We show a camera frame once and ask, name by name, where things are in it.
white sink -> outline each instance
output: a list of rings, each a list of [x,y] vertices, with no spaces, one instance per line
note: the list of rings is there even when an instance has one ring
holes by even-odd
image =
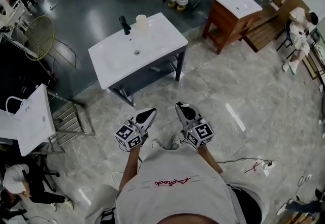
[[[131,25],[107,37],[88,51],[102,89],[185,45],[186,38],[162,14],[147,18],[148,29]]]
[[[220,4],[231,11],[237,18],[243,18],[247,15],[262,10],[254,0],[217,0]]]

faucet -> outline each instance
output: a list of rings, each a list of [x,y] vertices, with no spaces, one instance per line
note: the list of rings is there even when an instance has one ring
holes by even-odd
[[[131,27],[127,24],[125,17],[122,15],[118,18],[118,20],[120,21],[122,28],[124,30],[124,34],[125,35],[129,35],[130,34],[130,30]]]

